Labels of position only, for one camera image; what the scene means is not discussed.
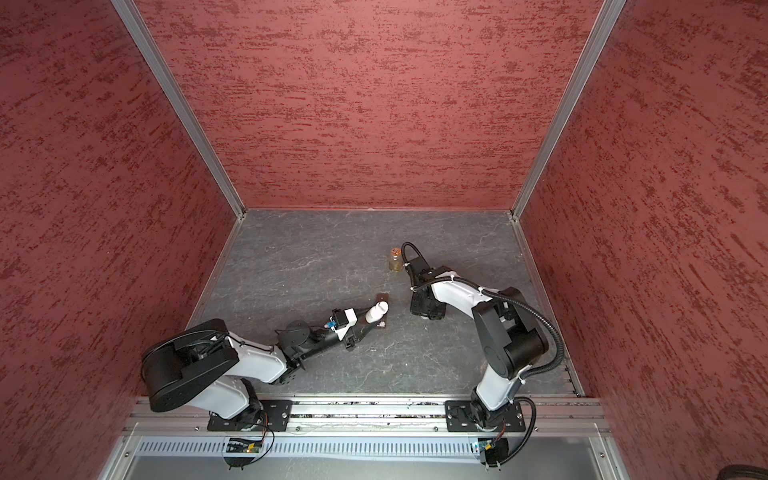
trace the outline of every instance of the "black cable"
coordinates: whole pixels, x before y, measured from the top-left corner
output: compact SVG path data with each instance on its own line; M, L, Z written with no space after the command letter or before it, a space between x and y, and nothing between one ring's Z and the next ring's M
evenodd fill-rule
M269 452L271 452L271 451L272 451L272 447L275 445L275 431L274 431L274 430L272 430L272 429L271 429L271 428L270 428L270 427L269 427L269 426L266 424L266 412L262 411L262 413L264 414L264 418L263 418L263 420L262 420L262 427L264 427L264 428L265 428L265 435L266 435L266 431L269 431L269 432L271 432L271 433L272 433L272 442L270 443L270 446L269 446L269 448L268 448L268 449L266 449L266 451L265 451L264 453L262 453L260 457L258 457L258 458L255 458L255 459L252 459L252 460L251 460L250 462L248 462L248 463L243 463L242 465L231 465L231 464L230 464L230 470L232 469L232 467L233 467L233 466L234 466L235 468L237 468L237 467L240 467L240 469L242 469L242 468L243 468L243 467L245 467L245 466L248 466L248 465L252 465L252 464L254 464L254 463L258 462L259 460L261 460L262 458L264 458L264 457L266 456L266 454L267 454L267 453L269 453ZM239 437L233 437L233 438L230 438L230 439L229 439L229 441L227 442L227 446L229 446L229 442L232 442L233 440L234 440L235 442L240 442L240 443L241 443L241 445L239 445L239 446L240 446L241 448L243 448L243 447L245 447L245 446L249 445L250 443L253 443L253 441L251 441L251 440L249 440L249 439L243 439L243 438L239 438ZM261 438L261 446L264 446L264 437L262 437L262 438Z
M164 346L167 346L167 345L169 345L169 344L171 344L171 343L175 342L175 341L176 341L176 340L178 340L178 339L182 339L182 338L184 338L185 336L188 336L188 335L192 335L193 333L221 333L221 334L223 334L223 332L220 332L220 331L218 331L218 330L213 330L213 329L206 329L206 330L194 330L193 332L184 332L184 333L181 333L180 335L178 335L178 336L175 336L175 337L174 337L174 338L172 338L172 339L168 339L168 340L166 340L166 341L162 342L160 345L158 345L158 346L154 347L152 350L150 350L150 351L149 351L149 353L145 353L144 355L142 355L142 356L141 356L141 362L142 362L142 363L144 363L144 360L146 360L147 358L149 358L149 356L150 356L150 355L152 355L153 353L155 353L155 352L156 352L156 351L158 351L159 349L163 348ZM143 382L146 382L146 379L144 378L144 369L143 369L143 368L142 368L142 369L139 371L139 374L141 375L141 380L142 380Z
M768 470L753 465L728 465L717 474L717 480L728 480L729 478L768 480Z
M518 446L515 447L514 450L509 452L509 455L507 455L507 458L504 460L501 460L498 464L499 466L504 465L506 462L509 462L512 460L515 455L520 453L520 451L525 447L525 444L528 443L528 439L531 438L531 434L533 433L533 429L536 425L536 404L533 403L533 400L529 399L527 396L516 396L515 397L515 403L519 402L525 402L528 403L531 406L531 419L528 420L528 429L525 430L525 435L523 435L523 439L518 443Z
M504 433L505 433L506 431L507 431L507 424L506 424L506 422L502 421L502 430L501 430L501 431L498 433L498 435L496 435L496 438L495 438L495 439L493 439L493 441L491 442L491 445L496 445L496 442L498 442L498 440L499 440L499 439L500 439L502 436L504 436Z
M421 252L419 252L419 249L418 249L418 248L416 248L416 245L414 245L413 243L410 243L410 242L405 242L405 243L402 245L402 247L400 247L400 255L402 255L402 262L403 262L403 263L408 263L408 257L406 257L406 247L411 247L411 248L413 249L413 251L414 251L414 252L416 252L416 256L418 256L418 257L421 257L421 258L424 258L424 256L422 255L422 253L421 253Z
M535 316L538 322L543 325L549 334L552 336L552 339L554 340L554 346L555 346L555 355L552 361L545 363L542 366L537 366L529 370L525 370L523 373L520 374L521 379L527 379L529 376L537 375L539 373L549 372L550 370L556 369L565 358L565 344L563 343L563 337L560 335L560 333L555 329L554 325L552 325L549 320L546 319L543 315L541 315L535 308L528 305L525 302L521 302L520 300L516 300L510 296L504 295L503 293L496 293L492 292L491 290L486 290L485 288L479 286L477 283L467 280L466 278L461 278L460 276L441 276L438 278L435 278L433 280L428 280L424 283L422 283L419 286L413 286L411 287L411 290L414 292L418 292L419 290L423 290L426 287L430 285L434 285L435 283L440 282L458 282L458 283L464 283L465 285L469 285L472 288L479 290L482 295L490 296L491 298L501 300L504 302L512 303L513 305L519 306L524 310L527 310L531 315Z
M257 349L257 350L261 350L262 352L272 353L272 352L275 350L275 347L274 347L274 346L273 346L271 349L263 349L263 348L261 348L261 347L260 347L260 346L258 346L258 345L254 345L254 344L252 344L252 343L247 343L245 340L242 340L242 341L240 341L240 340L238 340L238 339L236 339L236 338L233 338L233 337L231 337L231 336L229 336L229 335L227 335L227 338L230 338L230 339L232 339L234 342L237 342L237 343L239 343L239 344L240 344L240 346L243 346L243 345L247 345L247 346L249 346L249 347L253 347L254 349Z
M253 463L256 463L256 462L258 462L259 460L261 460L262 458L264 458L264 457L266 456L266 454L267 454L267 453L269 453L269 452L272 450L272 447L273 447L273 445L275 445L275 431L274 431L274 430L272 430L272 429L271 429L269 426L267 426L267 424L266 424L266 423L264 423L264 428L265 428L265 429L267 429L269 432L271 432L271 433L272 433L272 443L270 443L270 447L269 447L269 448L266 450L266 452L264 452L263 454L261 454L261 456L260 456L259 458L257 458L256 460L253 460L253 461L252 461L251 463L249 463L248 465L251 465L251 464L253 464Z

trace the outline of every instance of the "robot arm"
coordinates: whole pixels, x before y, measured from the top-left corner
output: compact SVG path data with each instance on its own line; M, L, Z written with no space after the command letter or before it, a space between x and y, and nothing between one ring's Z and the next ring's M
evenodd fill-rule
M482 380L472 392L468 417L481 429L493 429L507 411L526 373L548 351L543 323L557 344L555 360L537 367L537 372L555 368L562 361L561 338L554 327L535 312L514 289L484 289L462 279L446 266L432 269L411 243L417 257L406 261L411 277L411 312L429 319L441 319L446 305L454 306L475 321L480 344L488 361Z
M265 346L230 332L212 319L152 346L141 357L141 377L153 412L184 405L206 409L209 430L256 428L262 405L247 379L288 382L303 361L332 346L353 349L384 319L381 298L365 310L334 310L324 327L302 320L278 330L278 344Z

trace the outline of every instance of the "vented metal panel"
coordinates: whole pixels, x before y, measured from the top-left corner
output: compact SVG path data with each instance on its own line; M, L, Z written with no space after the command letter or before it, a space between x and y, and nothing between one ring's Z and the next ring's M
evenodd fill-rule
M144 437L136 456L162 457L221 457L227 445L226 438ZM387 437L276 437L270 457L324 457L387 459L423 458L442 461L476 462L479 450L477 438L418 438ZM227 453L227 456L255 456L259 454Z

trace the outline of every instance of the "gray marble surface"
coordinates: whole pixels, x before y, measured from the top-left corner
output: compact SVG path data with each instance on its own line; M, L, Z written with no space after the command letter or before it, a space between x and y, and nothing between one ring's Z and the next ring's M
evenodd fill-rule
M408 274L387 256L413 242L431 266L483 286L513 286L538 307L507 215L500 212L251 210L201 320L218 317L247 339L274 344L295 319L325 323L331 310L364 308L389 294L386 329L354 350L329 349L271 393L468 395L485 359L471 318L451 307L442 320L411 315ZM564 367L531 378L521 393L572 394Z

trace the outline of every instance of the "white bottle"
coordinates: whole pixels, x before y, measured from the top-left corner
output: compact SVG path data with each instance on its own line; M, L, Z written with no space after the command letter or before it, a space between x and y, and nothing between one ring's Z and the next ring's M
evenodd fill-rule
M368 313L366 313L366 322L378 322L388 311L389 304L387 302L378 302L370 310L368 310Z

